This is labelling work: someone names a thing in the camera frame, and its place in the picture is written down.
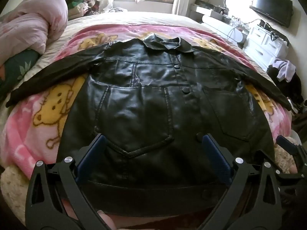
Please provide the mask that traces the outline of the operator thumb left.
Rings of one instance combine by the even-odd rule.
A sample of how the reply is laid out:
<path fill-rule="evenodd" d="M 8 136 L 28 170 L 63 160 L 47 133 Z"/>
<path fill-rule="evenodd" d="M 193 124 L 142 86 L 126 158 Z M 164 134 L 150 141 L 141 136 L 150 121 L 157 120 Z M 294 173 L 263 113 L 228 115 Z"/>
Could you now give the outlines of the operator thumb left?
<path fill-rule="evenodd" d="M 97 213 L 103 219 L 103 221 L 110 227 L 111 230 L 117 230 L 115 223 L 107 214 L 105 214 L 101 210 L 97 211 Z"/>

